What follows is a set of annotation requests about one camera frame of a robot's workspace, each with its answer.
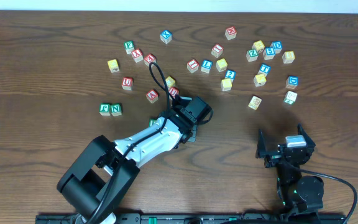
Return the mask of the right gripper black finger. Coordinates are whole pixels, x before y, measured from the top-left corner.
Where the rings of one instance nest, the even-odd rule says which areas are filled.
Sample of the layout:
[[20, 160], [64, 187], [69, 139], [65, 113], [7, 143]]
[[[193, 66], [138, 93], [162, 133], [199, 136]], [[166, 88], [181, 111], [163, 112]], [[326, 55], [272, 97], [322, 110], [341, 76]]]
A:
[[306, 131], [304, 130], [304, 128], [302, 127], [301, 124], [298, 124], [297, 126], [298, 129], [298, 134], [302, 135], [305, 139], [305, 142], [307, 144], [307, 147], [316, 147], [316, 144], [314, 143], [314, 141], [307, 135]]
[[265, 145], [265, 139], [264, 139], [264, 135], [261, 129], [258, 130], [258, 140], [257, 140], [257, 150], [255, 153], [255, 157], [257, 159], [263, 159], [268, 157], [273, 157], [273, 156], [278, 156], [279, 152], [277, 150], [275, 151], [268, 151]]

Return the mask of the green R block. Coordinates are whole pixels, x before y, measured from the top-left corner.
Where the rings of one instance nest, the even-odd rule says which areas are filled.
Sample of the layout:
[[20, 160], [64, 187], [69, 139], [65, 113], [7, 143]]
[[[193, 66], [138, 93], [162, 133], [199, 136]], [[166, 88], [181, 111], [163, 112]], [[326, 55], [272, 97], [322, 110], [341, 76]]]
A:
[[149, 120], [149, 127], [151, 127], [153, 124], [155, 124], [156, 123], [156, 119], [150, 119]]

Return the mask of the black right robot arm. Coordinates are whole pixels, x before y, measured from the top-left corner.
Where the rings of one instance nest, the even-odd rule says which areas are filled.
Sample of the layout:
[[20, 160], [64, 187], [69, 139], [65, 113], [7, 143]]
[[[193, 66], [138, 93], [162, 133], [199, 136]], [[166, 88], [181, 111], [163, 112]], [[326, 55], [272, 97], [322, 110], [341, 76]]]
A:
[[298, 134], [287, 136], [285, 143], [268, 150], [263, 132], [258, 132], [256, 158], [264, 160], [266, 168], [277, 170], [277, 192], [285, 208], [294, 213], [311, 213], [323, 208], [324, 182], [320, 177], [301, 174], [316, 144], [302, 125]]

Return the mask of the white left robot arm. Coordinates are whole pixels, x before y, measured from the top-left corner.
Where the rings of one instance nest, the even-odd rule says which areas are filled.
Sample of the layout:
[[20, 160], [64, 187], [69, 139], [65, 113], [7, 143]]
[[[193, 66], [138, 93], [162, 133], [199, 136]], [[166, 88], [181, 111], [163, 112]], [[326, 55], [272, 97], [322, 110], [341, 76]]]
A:
[[193, 137], [213, 115], [200, 97], [176, 96], [153, 125], [128, 138], [94, 138], [58, 181], [57, 190], [85, 223], [115, 223], [113, 214], [140, 168]]

